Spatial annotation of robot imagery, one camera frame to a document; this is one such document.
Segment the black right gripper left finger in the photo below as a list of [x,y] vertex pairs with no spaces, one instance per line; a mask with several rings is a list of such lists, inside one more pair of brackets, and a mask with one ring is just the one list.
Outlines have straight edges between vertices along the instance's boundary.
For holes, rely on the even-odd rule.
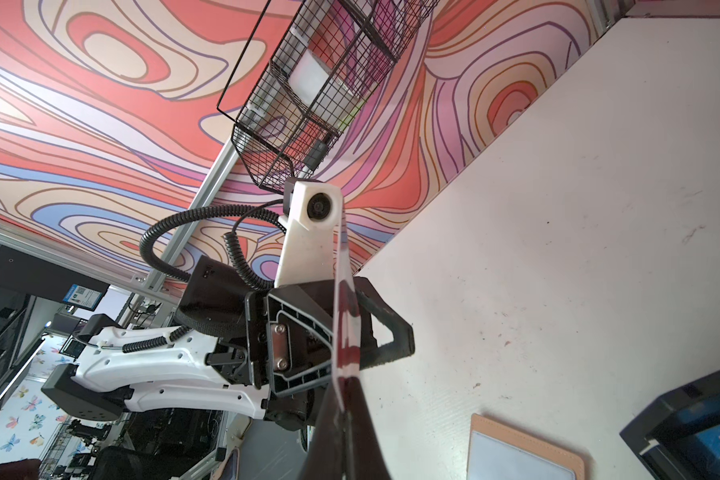
[[313,438],[298,479],[343,479],[343,447],[343,412],[335,389],[330,386],[323,398]]

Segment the tan leather card holder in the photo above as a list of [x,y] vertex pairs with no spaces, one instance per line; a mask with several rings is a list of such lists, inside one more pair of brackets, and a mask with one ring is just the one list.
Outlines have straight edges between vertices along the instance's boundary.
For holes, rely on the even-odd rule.
[[577,454],[488,417],[473,414],[467,479],[586,478]]

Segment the red credit card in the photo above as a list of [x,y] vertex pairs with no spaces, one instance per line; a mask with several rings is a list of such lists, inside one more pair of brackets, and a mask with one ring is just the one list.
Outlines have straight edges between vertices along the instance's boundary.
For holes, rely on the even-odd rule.
[[341,210],[336,237],[334,314],[332,337],[332,384],[338,407],[346,411],[348,383],[360,371],[361,316],[350,261],[346,215]]

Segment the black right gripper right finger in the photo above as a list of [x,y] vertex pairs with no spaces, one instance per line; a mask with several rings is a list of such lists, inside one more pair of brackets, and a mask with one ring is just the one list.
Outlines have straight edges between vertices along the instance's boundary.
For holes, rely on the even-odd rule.
[[362,384],[344,381],[345,475],[347,479],[390,480]]

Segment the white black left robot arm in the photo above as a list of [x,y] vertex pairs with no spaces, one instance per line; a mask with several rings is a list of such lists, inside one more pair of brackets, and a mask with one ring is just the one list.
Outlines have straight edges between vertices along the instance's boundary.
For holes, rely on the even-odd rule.
[[334,293],[332,272],[256,290],[231,266],[203,259],[174,325],[129,330],[94,316],[74,337],[74,360],[42,392],[91,421],[181,408],[312,426],[331,380]]

